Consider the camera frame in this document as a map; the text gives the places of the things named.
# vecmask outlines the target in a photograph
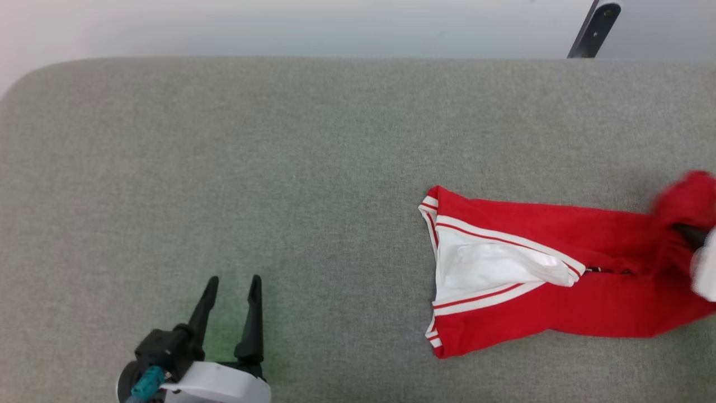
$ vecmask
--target red pants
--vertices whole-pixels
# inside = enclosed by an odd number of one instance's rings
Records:
[[[437,261],[426,336],[440,358],[547,329],[651,337],[716,310],[692,292],[693,251],[673,229],[716,225],[708,173],[669,187],[651,214],[466,199],[439,186],[420,211]]]

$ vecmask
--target gray table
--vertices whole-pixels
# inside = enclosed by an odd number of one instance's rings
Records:
[[[152,328],[221,277],[208,359],[264,282],[275,402],[712,402],[716,321],[545,332],[446,361],[417,205],[645,212],[716,169],[716,65],[92,60],[0,103],[0,402],[111,402]]]

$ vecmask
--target white stripe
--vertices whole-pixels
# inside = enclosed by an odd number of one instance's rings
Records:
[[[500,240],[514,242],[518,245],[529,247],[529,248],[534,249],[538,252],[542,252],[547,255],[552,255],[552,256],[558,258],[559,260],[561,260],[562,262],[565,262],[567,265],[574,267],[574,269],[577,270],[580,275],[583,275],[584,271],[586,270],[586,266],[583,265],[582,263],[578,262],[574,258],[569,257],[569,256],[565,255],[564,253],[559,252],[558,250],[555,250],[555,249],[552,249],[545,245],[539,244],[537,242],[528,240],[527,238],[518,237],[516,235],[507,234],[505,232],[498,232],[498,231],[492,231],[489,229],[479,228],[474,225],[470,225],[467,222],[464,222],[462,220],[452,218],[452,217],[446,217],[443,215],[437,216],[437,221],[436,221],[435,225],[437,225],[438,223],[452,225],[454,227],[464,229],[465,231],[472,232],[473,234],[477,234],[477,235],[482,235],[484,237],[494,237],[494,238],[498,238]],[[456,231],[456,229],[447,228],[447,227],[440,228],[440,231],[443,231],[443,230]]]
[[[456,305],[446,306],[444,308],[437,308],[437,309],[435,309],[435,316],[451,315],[453,313],[467,312],[469,310],[486,308],[488,306],[504,303],[504,302],[509,301],[513,298],[517,298],[520,295],[529,293],[530,291],[535,290],[536,288],[539,288],[540,286],[542,286],[544,284],[546,284],[546,283],[526,283],[526,284],[522,284],[520,287],[515,288],[514,290],[509,290],[506,293],[497,294],[492,297],[487,297],[487,298],[483,298],[481,300],[474,300],[474,301],[465,302],[465,303],[459,303]]]
[[[453,303],[453,302],[458,302],[458,301],[462,301],[462,300],[469,300],[471,298],[480,297],[482,295],[497,293],[499,291],[505,290],[506,288],[512,287],[513,285],[515,285],[515,283],[508,283],[505,285],[498,285],[497,287],[488,288],[487,290],[477,291],[477,292],[469,293],[469,294],[462,294],[462,295],[458,295],[458,296],[451,297],[451,298],[443,298],[442,300],[435,301],[434,303],[432,303],[432,305],[433,306],[444,305],[446,303]]]
[[[435,213],[429,212],[428,210],[424,210],[421,208],[418,209],[422,214],[422,218],[425,220],[425,224],[427,224],[427,231],[430,235],[430,244],[432,244],[432,253],[435,255],[435,260],[437,261],[437,239],[435,239],[435,234],[437,234],[437,228],[434,228],[432,226],[432,224],[435,223],[437,216],[435,215]]]
[[[432,327],[435,326],[435,315],[432,316],[430,319],[430,325],[427,327],[427,331],[425,332],[425,337],[433,337],[437,334],[437,330],[433,331]]]
[[[434,208],[437,208],[437,199],[435,197],[426,196],[423,200],[423,203],[428,204],[430,206],[433,206]]]

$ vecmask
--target robotic hand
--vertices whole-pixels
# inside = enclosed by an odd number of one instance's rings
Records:
[[[218,277],[212,277],[189,324],[172,331],[152,330],[135,349],[135,361],[117,380],[119,403],[269,403],[271,388],[261,370],[263,313],[261,278],[248,292],[248,315],[232,362],[204,362],[204,334],[216,301]]]

